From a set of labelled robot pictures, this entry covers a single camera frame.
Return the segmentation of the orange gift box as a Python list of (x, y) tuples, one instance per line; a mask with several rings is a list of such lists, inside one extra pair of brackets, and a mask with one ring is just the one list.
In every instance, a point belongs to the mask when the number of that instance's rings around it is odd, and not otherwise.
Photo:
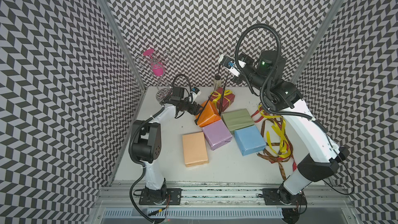
[(197, 125), (201, 128), (221, 120), (221, 117), (218, 114), (218, 110), (216, 109), (212, 101), (209, 101), (207, 103), (201, 116), (197, 115), (197, 118), (198, 118)]

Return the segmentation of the black printed ribbon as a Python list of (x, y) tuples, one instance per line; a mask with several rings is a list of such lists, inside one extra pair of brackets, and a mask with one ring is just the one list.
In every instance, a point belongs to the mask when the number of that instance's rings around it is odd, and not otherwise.
[(235, 94), (225, 86), (218, 87), (201, 104), (202, 109), (195, 117), (195, 123), (199, 127), (205, 127), (221, 119), (221, 115), (234, 102)]

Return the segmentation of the maroon gift box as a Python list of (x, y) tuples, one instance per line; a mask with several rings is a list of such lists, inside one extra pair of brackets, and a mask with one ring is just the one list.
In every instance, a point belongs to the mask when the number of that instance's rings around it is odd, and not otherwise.
[(210, 96), (210, 102), (214, 104), (217, 110), (224, 112), (235, 100), (235, 94), (231, 90), (224, 90), (222, 87), (215, 90)]

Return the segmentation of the purple gift box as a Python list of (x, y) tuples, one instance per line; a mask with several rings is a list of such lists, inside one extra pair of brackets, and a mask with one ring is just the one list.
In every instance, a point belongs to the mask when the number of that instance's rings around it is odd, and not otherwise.
[(205, 140), (211, 150), (216, 150), (231, 142), (231, 132), (222, 120), (218, 120), (202, 128)]

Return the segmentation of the green gift box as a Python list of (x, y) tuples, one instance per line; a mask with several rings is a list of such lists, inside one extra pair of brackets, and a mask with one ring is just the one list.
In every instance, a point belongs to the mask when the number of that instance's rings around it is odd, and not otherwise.
[(221, 118), (232, 135), (234, 135), (236, 130), (247, 128), (255, 124), (247, 109), (223, 113)]

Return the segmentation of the peach gift box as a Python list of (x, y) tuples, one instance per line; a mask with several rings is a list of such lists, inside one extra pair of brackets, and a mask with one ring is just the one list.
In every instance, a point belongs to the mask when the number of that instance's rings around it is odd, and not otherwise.
[(200, 166), (209, 163), (203, 132), (183, 135), (182, 145), (184, 164), (186, 167)]

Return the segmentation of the blue gift box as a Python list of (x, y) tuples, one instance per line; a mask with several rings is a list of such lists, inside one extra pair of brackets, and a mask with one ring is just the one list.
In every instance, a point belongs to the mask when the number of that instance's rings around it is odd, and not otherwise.
[(255, 125), (235, 130), (234, 137), (243, 156), (260, 152), (266, 147), (266, 142)]

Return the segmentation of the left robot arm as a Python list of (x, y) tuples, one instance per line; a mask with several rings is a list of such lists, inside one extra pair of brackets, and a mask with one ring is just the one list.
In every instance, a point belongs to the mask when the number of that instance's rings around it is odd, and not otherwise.
[(195, 100), (201, 90), (193, 87), (188, 91), (183, 87), (172, 87), (169, 93), (160, 101), (161, 108), (146, 120), (136, 120), (133, 123), (128, 152), (130, 159), (143, 168), (140, 179), (145, 179), (141, 190), (139, 205), (179, 205), (181, 188), (169, 188), (161, 173), (157, 159), (162, 149), (161, 124), (176, 118), (178, 112), (198, 115), (203, 109)]

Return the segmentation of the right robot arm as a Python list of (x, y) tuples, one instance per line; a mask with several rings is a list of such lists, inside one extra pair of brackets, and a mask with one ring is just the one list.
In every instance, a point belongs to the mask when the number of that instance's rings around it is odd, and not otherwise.
[(285, 205), (302, 202), (303, 189), (337, 173), (349, 155), (348, 149), (328, 136), (298, 88), (283, 79), (286, 60), (277, 51), (263, 51), (258, 61), (241, 54), (236, 59), (219, 58), (218, 62), (231, 72), (234, 82), (245, 80), (249, 88), (258, 89), (260, 109), (266, 116), (289, 123), (304, 142), (308, 155), (278, 189), (267, 194)]

